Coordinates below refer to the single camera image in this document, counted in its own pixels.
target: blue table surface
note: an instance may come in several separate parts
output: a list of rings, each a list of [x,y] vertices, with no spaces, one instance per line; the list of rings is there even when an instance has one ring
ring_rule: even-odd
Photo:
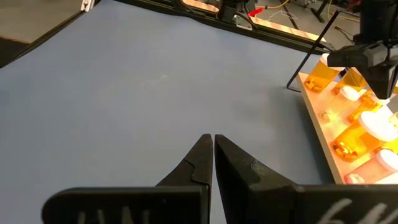
[[[153,186],[203,133],[297,183],[332,183],[302,96],[285,88],[304,56],[102,1],[0,70],[0,222],[41,223],[70,187]],[[225,223],[215,174],[211,223]]]

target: cable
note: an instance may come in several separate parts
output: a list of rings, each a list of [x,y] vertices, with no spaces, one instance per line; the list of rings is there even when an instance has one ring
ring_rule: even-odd
[[[328,18],[329,18],[329,20],[330,20],[330,6],[331,6],[331,1],[332,1],[332,0],[329,1],[329,6],[328,6]],[[353,21],[353,22],[359,22],[359,20],[357,20],[357,19],[353,19],[353,18],[345,17],[345,16],[338,16],[338,18],[346,19],[346,20],[348,20],[348,21]]]
[[[292,4],[295,4],[296,6],[304,7],[302,4],[299,4],[296,1],[293,1]],[[344,13],[344,14],[347,14],[347,15],[350,15],[350,16],[353,16],[353,17],[359,17],[359,16],[353,14],[352,12],[348,12],[348,11],[340,11],[340,12]],[[345,16],[338,16],[338,17],[342,18],[342,19],[349,20],[349,21],[359,22],[358,20],[356,20],[354,18],[350,18],[350,17],[345,17]]]
[[[252,29],[258,29],[258,26],[255,25],[255,23],[251,20],[251,18],[250,18],[250,16],[249,16],[249,10],[248,10],[248,7],[247,7],[246,3],[242,2],[242,5],[243,5],[243,10],[244,10],[245,13],[246,13],[246,16],[243,16],[242,14],[240,14],[240,15],[238,14],[238,16],[240,16],[240,17],[242,17],[244,20],[248,21],[248,22],[250,23]]]
[[[274,15],[276,15],[278,13],[280,13],[282,16],[288,17],[289,19],[297,19],[298,20],[298,17],[295,16],[294,14],[292,14],[291,12],[286,12],[286,11],[283,11],[283,10],[279,10],[277,12],[274,12],[272,15],[270,15],[269,18],[266,19],[266,21],[271,21],[271,18],[274,17]]]
[[[285,2],[283,2],[282,4],[280,4],[280,5],[278,5],[278,6],[256,6],[256,7],[261,7],[261,8],[264,8],[264,9],[278,9],[278,8],[280,8],[280,7],[282,7],[282,6],[284,6],[284,5],[286,5],[288,2],[289,2],[290,0],[286,0]]]
[[[342,28],[340,28],[338,26],[335,26],[335,29],[340,31],[352,44],[354,43],[354,41],[348,37],[348,35],[352,36],[352,34],[350,34],[349,32],[347,32],[345,30],[343,30]]]
[[[255,25],[255,23],[253,23],[253,21],[249,18],[247,18],[246,16],[244,16],[244,14],[241,14],[240,12],[235,13],[237,16],[240,16],[242,19],[244,19],[246,22],[250,23],[251,28],[252,29],[258,29],[258,26]]]

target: black metal bar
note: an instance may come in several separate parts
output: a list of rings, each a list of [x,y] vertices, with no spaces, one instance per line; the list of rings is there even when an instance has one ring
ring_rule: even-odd
[[[325,6],[328,4],[328,0],[323,0],[322,5],[319,7],[318,10],[311,8],[311,12],[314,14],[314,16],[319,20],[321,23],[325,23],[325,20],[322,18],[321,13],[323,12],[323,9]]]
[[[322,33],[319,35],[318,39],[315,41],[314,45],[312,46],[312,48],[310,49],[310,51],[308,51],[308,54],[305,56],[304,60],[301,62],[301,64],[298,66],[298,68],[296,69],[296,71],[294,72],[294,74],[292,75],[292,77],[290,78],[290,80],[287,82],[286,88],[293,90],[293,91],[297,91],[295,89],[289,88],[290,84],[293,82],[293,80],[296,78],[296,76],[299,74],[299,72],[301,71],[301,69],[303,68],[305,62],[307,62],[308,58],[310,57],[310,55],[313,53],[313,51],[315,50],[315,47],[319,44],[319,42],[322,40],[323,36],[326,34],[326,32],[328,31],[328,29],[330,28],[330,26],[332,25],[332,23],[335,21],[335,19],[337,18],[338,14],[340,13],[339,10],[336,10],[334,15],[331,17],[331,19],[329,20],[328,24],[325,26],[325,28],[323,29]]]
[[[248,37],[253,37],[259,40],[264,40],[271,42],[273,44],[282,45],[285,47],[290,47],[292,49],[300,50],[302,52],[307,52],[315,42],[312,39],[304,38],[299,35],[290,34],[288,32],[284,32],[278,29],[273,29],[261,25],[258,26],[258,30],[247,30],[237,27],[234,24],[228,24],[225,22],[218,21],[216,19],[216,14],[210,11],[204,11],[201,9],[195,8],[195,11],[204,12],[203,14],[195,14],[187,11],[178,11],[174,9],[173,6],[169,4],[160,3],[159,0],[155,1],[147,1],[147,0],[115,0],[119,2],[123,2],[126,4],[131,4],[133,6],[143,7],[145,9],[161,12],[164,14],[174,15],[174,16],[186,16],[190,17],[198,22],[203,24],[216,27],[219,29],[228,30],[230,32],[235,32],[237,34],[246,35]],[[330,52],[328,48],[323,46],[322,42],[317,44],[317,47],[314,50],[314,54],[323,54]]]
[[[101,0],[97,0],[94,3],[94,6],[96,6]],[[27,47],[25,47],[23,50],[18,52],[18,54],[15,54],[13,57],[11,57],[8,61],[1,61],[0,60],[0,68],[3,68],[4,66],[8,65],[9,63],[19,59],[20,57],[24,56],[25,54],[28,54],[30,51],[36,49],[38,46],[42,45],[44,42],[48,41],[51,37],[53,37],[55,34],[58,34],[61,30],[69,26],[72,22],[77,20],[81,15],[86,13],[85,11],[78,11],[74,13],[71,17],[66,19],[65,21],[61,22],[54,28],[50,29],[48,32],[40,36],[38,39],[35,41],[31,42]]]
[[[297,93],[301,93],[301,91],[298,88],[294,87],[287,87],[288,90],[296,91]]]
[[[284,5],[283,7],[284,7],[285,11],[290,14],[289,10],[287,9],[287,6]],[[297,26],[296,22],[294,21],[294,19],[292,19],[290,16],[288,16],[288,18],[289,18],[290,22],[292,23],[294,29],[300,30],[299,27]]]
[[[16,55],[23,52],[29,43],[0,36],[0,68],[7,65]]]

